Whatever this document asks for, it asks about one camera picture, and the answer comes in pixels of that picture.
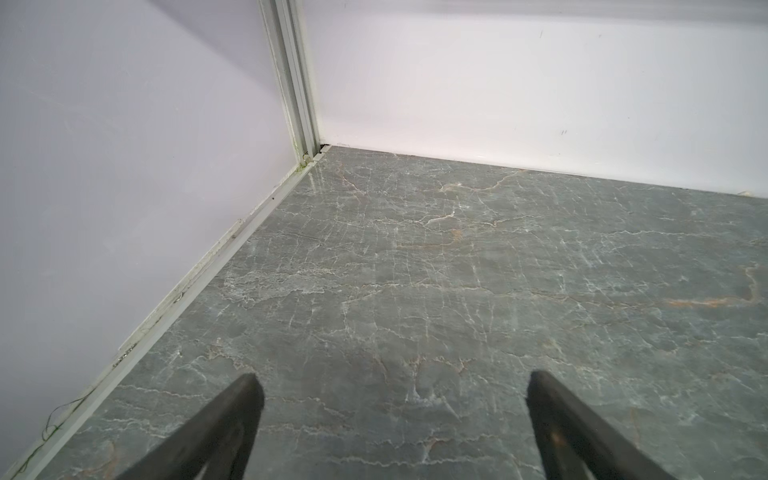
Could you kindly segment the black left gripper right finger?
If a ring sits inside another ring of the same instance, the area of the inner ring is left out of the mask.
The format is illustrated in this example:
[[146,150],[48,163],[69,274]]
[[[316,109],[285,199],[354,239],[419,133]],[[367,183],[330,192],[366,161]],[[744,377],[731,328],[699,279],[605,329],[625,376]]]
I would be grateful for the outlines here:
[[531,373],[526,405],[548,479],[672,477],[547,371]]

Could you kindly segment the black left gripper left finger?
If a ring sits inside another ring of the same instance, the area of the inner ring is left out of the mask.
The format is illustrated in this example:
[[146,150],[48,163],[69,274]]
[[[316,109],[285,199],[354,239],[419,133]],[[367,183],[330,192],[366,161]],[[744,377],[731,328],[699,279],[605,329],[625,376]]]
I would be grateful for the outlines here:
[[241,479],[265,406],[262,385],[243,374],[121,479]]

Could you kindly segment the aluminium frame corner post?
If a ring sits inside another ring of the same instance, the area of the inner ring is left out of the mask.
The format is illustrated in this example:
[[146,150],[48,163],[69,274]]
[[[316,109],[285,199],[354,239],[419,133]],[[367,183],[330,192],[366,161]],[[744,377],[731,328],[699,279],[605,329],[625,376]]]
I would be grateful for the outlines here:
[[320,153],[317,122],[305,42],[297,1],[260,1],[274,70],[287,114],[300,169]]

